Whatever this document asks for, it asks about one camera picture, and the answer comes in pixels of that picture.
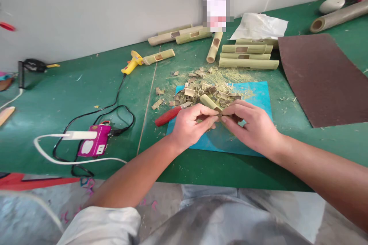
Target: white tissue paper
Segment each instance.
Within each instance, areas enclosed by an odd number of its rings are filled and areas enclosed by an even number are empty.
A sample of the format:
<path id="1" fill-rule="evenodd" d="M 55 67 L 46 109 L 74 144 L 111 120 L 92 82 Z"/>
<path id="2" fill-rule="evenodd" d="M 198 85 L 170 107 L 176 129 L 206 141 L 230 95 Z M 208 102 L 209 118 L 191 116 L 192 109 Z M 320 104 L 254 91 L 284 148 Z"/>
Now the white tissue paper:
<path id="1" fill-rule="evenodd" d="M 244 13 L 230 40 L 241 38 L 273 38 L 284 36 L 288 21 L 260 13 Z"/>

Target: white wall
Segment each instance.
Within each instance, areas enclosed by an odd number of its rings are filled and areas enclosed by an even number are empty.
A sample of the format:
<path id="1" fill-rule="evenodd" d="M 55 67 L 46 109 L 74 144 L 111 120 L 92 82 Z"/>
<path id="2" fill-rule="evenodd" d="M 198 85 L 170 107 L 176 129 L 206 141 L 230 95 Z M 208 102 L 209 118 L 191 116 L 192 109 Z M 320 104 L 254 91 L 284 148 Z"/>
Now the white wall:
<path id="1" fill-rule="evenodd" d="M 233 0 L 234 15 L 313 0 Z M 0 71 L 37 58 L 59 62 L 147 40 L 156 32 L 201 24 L 202 0 L 0 0 Z"/>

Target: electrical wire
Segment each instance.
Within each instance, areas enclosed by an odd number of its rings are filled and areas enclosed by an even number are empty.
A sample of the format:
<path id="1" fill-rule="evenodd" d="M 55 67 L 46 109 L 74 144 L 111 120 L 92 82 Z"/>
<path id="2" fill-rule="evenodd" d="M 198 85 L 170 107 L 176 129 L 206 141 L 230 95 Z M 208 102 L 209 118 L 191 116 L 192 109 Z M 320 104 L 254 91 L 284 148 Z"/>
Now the electrical wire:
<path id="1" fill-rule="evenodd" d="M 7 106 L 9 103 L 12 103 L 13 101 L 15 101 L 17 98 L 19 98 L 22 94 L 23 94 L 23 90 L 22 88 L 19 88 L 19 94 L 18 96 L 16 96 L 15 98 L 13 98 L 11 101 L 8 101 L 7 103 L 5 103 L 3 106 L 0 107 L 0 110 L 3 109 L 5 106 Z"/>
<path id="2" fill-rule="evenodd" d="M 96 160 L 88 160 L 88 161 L 81 161 L 81 162 L 61 162 L 58 160 L 55 160 L 53 158 L 51 158 L 43 149 L 42 147 L 39 145 L 38 140 L 41 138 L 45 138 L 45 137 L 61 137 L 61 139 L 63 137 L 67 137 L 69 136 L 68 134 L 47 134 L 47 135 L 41 135 L 38 136 L 37 138 L 35 138 L 33 140 L 33 144 L 36 147 L 36 149 L 38 150 L 38 152 L 45 157 L 47 160 L 49 160 L 52 163 L 58 164 L 58 165 L 78 165 L 78 164 L 83 164 L 83 163 L 94 163 L 94 162 L 99 162 L 99 161 L 105 161 L 105 160 L 115 160 L 115 161 L 120 161 L 122 163 L 127 163 L 126 161 L 122 160 L 122 159 L 118 159 L 118 158 L 103 158 L 103 159 L 96 159 Z"/>
<path id="3" fill-rule="evenodd" d="M 84 116 L 88 116 L 88 115 L 92 115 L 92 114 L 95 114 L 95 113 L 97 113 L 97 112 L 100 112 L 100 111 L 102 111 L 102 110 L 105 110 L 105 109 L 107 109 L 107 108 L 110 108 L 110 107 L 112 107 L 112 106 L 114 106 L 115 104 L 117 104 L 117 102 L 118 102 L 118 98 L 119 98 L 119 94 L 120 94 L 120 90 L 121 90 L 121 87 L 122 87 L 122 85 L 123 85 L 123 83 L 124 83 L 124 80 L 125 80 L 125 78 L 126 78 L 126 76 L 127 76 L 127 74 L 124 74 L 123 75 L 123 79 L 122 79 L 122 81 L 121 81 L 121 83 L 120 83 L 120 85 L 119 85 L 119 88 L 118 88 L 118 92 L 117 92 L 117 95 L 116 95 L 116 98 L 115 98 L 115 101 L 114 101 L 114 103 L 113 104 L 111 104 L 111 105 L 108 105 L 108 106 L 106 106 L 106 107 L 104 107 L 104 108 L 101 108 L 101 109 L 99 109 L 99 110 L 96 110 L 96 111 L 93 111 L 93 112 L 90 112 L 90 113 L 86 113 L 86 114 L 83 114 L 83 115 L 80 115 L 80 116 L 77 116 L 77 117 L 75 117 L 74 119 L 72 119 L 70 122 L 69 122 L 69 124 L 66 126 L 66 128 L 64 129 L 64 131 L 63 131 L 63 133 L 65 134 L 66 133 L 66 131 L 69 129 L 69 127 L 71 126 L 71 124 L 75 121 L 75 120 L 77 120 L 77 119 L 79 119 L 79 118 L 81 118 L 81 117 L 84 117 Z M 80 143 L 79 143 L 79 145 L 78 145 L 78 150 L 77 150 L 77 154 L 76 154 L 76 156 L 75 156 L 75 158 L 74 158 L 74 162 L 70 162 L 70 161 L 68 161 L 68 160 L 66 160 L 66 159 L 63 159 L 63 158 L 60 158 L 60 157 L 58 157 L 57 156 L 57 148 L 58 148 L 58 146 L 59 146 L 59 144 L 60 144 L 60 142 L 62 141 L 62 137 L 57 141 L 57 143 L 55 144 L 55 146 L 54 146 L 54 149 L 53 149 L 53 157 L 55 158 L 55 159 L 57 159 L 57 160 L 60 160 L 60 161 L 62 161 L 62 162 L 68 162 L 69 164 L 71 164 L 71 163 L 76 163 L 76 166 L 77 167 L 79 167 L 80 169 L 82 169 L 82 170 L 84 170 L 88 175 L 82 175 L 82 176 L 85 176 L 85 177 L 94 177 L 94 174 L 90 171 L 90 170 L 88 170 L 88 169 L 86 169 L 85 167 L 82 167 L 82 166 L 80 166 L 79 164 L 81 164 L 81 163 L 83 163 L 83 162 L 76 162 L 76 160 L 78 159 L 78 151 L 79 151 L 79 148 L 80 148 L 80 146 L 82 145 L 82 140 L 80 141 Z M 80 177 L 80 175 L 76 175 L 75 173 L 74 173 L 74 166 L 72 166 L 72 168 L 71 168 L 71 174 L 73 175 L 73 176 L 75 176 L 75 177 Z"/>
<path id="4" fill-rule="evenodd" d="M 110 114 L 111 112 L 114 112 L 116 109 L 118 109 L 118 108 L 120 108 L 120 107 L 125 107 L 125 108 L 127 109 L 127 111 L 131 114 L 131 116 L 132 116 L 132 118 L 133 118 L 133 119 L 132 119 L 132 121 L 131 121 L 131 123 L 130 123 L 130 125 L 129 125 L 128 127 L 125 127 L 125 128 L 122 128 L 122 129 L 119 129 L 119 130 L 115 130 L 115 131 L 113 131 L 113 136 L 119 136 L 122 132 L 124 132 L 124 131 L 126 131 L 127 129 L 129 129 L 129 128 L 134 124 L 134 122 L 135 122 L 135 116 L 134 116 L 134 114 L 133 114 L 133 113 L 129 110 L 129 108 L 128 108 L 127 106 L 125 106 L 125 105 L 118 105 L 117 107 L 115 107 L 114 109 L 110 110 L 109 112 L 106 112 L 106 113 L 104 113 L 104 114 L 99 115 L 99 116 L 97 117 L 97 119 L 94 121 L 94 123 L 93 123 L 93 124 L 96 124 L 102 116 L 107 115 L 107 114 Z M 81 140 L 81 141 L 79 142 L 77 152 L 79 152 L 79 149 L 81 148 L 82 143 L 83 143 L 83 140 Z M 74 158 L 74 162 L 76 162 L 76 161 L 77 161 L 77 159 L 78 159 L 78 155 L 76 155 L 76 157 Z M 72 174 L 74 177 L 80 177 L 80 175 L 77 175 L 77 174 L 75 173 L 75 171 L 74 171 L 74 169 L 75 169 L 76 167 L 78 167 L 78 168 L 80 168 L 80 169 L 84 170 L 86 173 L 88 173 L 88 174 L 89 174 L 89 176 L 90 176 L 90 177 L 94 177 L 94 174 L 93 174 L 90 170 L 86 169 L 85 167 L 82 167 L 82 166 L 80 166 L 80 165 L 73 165 L 73 166 L 72 166 L 72 168 L 71 168 L 71 174 Z"/>
<path id="5" fill-rule="evenodd" d="M 31 193 L 23 193 L 20 191 L 11 191 L 11 190 L 0 190 L 0 196 L 20 196 L 26 197 L 28 199 L 32 199 L 34 202 L 38 203 L 51 217 L 51 219 L 55 222 L 56 226 L 59 228 L 60 232 L 64 232 L 64 227 L 58 216 L 52 211 L 52 209 L 43 201 L 40 197 L 31 194 Z"/>

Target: white usb cable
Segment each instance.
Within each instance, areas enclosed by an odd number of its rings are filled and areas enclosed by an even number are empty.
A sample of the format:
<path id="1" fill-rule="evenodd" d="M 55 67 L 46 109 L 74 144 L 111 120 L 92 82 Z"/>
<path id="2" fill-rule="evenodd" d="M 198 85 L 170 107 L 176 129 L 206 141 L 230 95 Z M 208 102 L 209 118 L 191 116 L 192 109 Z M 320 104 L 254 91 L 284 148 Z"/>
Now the white usb cable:
<path id="1" fill-rule="evenodd" d="M 63 137 L 63 140 L 88 140 L 88 139 L 94 139 L 96 138 L 97 132 L 95 131 L 67 131 L 65 134 L 48 134 L 48 135 L 42 135 L 38 136 L 33 140 L 34 146 L 38 150 L 38 152 L 45 157 L 47 160 L 49 160 L 52 163 L 56 163 L 59 165 L 78 165 L 83 163 L 93 163 L 93 162 L 99 162 L 99 161 L 105 161 L 105 160 L 115 160 L 120 161 L 122 163 L 127 163 L 126 161 L 118 158 L 103 158 L 103 159 L 96 159 L 96 160 L 89 160 L 89 161 L 81 161 L 81 162 L 61 162 L 58 160 L 55 160 L 51 158 L 39 145 L 38 139 L 44 138 L 44 137 Z"/>

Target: yellow hot glue gun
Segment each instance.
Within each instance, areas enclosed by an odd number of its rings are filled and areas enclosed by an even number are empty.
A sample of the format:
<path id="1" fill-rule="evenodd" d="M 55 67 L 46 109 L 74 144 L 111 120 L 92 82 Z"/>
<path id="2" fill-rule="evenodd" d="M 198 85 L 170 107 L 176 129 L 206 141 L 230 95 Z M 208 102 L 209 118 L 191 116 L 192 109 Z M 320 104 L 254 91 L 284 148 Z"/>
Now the yellow hot glue gun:
<path id="1" fill-rule="evenodd" d="M 137 65 L 143 64 L 143 58 L 137 53 L 136 51 L 130 52 L 132 59 L 130 62 L 128 62 L 128 66 L 126 66 L 124 69 L 122 69 L 122 73 L 129 75 Z"/>

